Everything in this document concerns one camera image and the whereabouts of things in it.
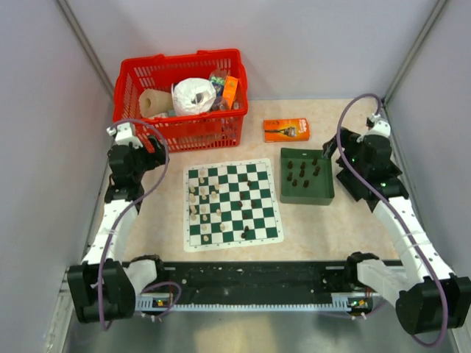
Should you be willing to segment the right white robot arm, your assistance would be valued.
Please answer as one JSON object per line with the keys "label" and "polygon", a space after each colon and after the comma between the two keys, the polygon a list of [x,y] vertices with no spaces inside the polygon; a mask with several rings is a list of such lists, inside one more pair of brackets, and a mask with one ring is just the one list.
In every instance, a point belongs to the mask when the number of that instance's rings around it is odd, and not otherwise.
{"label": "right white robot arm", "polygon": [[377,256],[361,252],[349,256],[344,284],[354,291],[365,286],[395,308],[402,328],[410,335],[462,327],[470,308],[470,279],[459,277],[440,257],[418,221],[401,170],[392,162],[391,127],[374,114],[362,135],[341,128],[323,146],[331,158],[335,150],[337,179],[356,200],[364,200],[388,231],[404,267],[399,275]]}

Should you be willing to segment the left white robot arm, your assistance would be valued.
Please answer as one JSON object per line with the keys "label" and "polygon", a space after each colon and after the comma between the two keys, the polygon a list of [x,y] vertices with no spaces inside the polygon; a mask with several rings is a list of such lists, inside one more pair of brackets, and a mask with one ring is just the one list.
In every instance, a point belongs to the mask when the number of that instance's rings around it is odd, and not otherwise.
{"label": "left white robot arm", "polygon": [[86,255],[67,272],[78,321],[98,322],[104,331],[113,321],[133,316],[145,287],[156,292],[166,285],[167,275],[157,255],[130,262],[123,255],[142,202],[151,193],[142,185],[144,174],[169,166],[167,142],[152,125],[124,119],[108,127],[107,133],[115,143],[107,153],[111,174],[102,221]]}

